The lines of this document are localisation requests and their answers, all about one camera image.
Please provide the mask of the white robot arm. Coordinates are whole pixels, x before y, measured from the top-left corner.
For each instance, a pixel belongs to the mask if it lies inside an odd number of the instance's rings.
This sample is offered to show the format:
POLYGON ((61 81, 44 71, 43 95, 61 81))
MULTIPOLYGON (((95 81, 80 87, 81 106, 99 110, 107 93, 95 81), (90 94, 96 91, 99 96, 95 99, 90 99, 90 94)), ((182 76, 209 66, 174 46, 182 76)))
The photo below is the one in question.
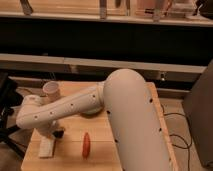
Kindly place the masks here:
POLYGON ((98 82, 49 104, 27 95, 16 124, 22 129, 103 107, 125 171, 173 171, 154 99, 145 79, 131 69, 113 71, 98 82))

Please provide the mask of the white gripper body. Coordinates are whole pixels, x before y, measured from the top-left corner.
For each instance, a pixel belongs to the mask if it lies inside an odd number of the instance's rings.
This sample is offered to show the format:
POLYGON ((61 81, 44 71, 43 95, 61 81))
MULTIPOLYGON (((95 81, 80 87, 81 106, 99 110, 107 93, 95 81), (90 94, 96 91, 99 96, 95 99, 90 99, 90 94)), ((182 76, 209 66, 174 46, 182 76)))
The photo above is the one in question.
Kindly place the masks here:
POLYGON ((64 135, 64 128, 60 126, 58 121, 45 123, 38 127, 37 131, 47 138, 62 138, 64 135))

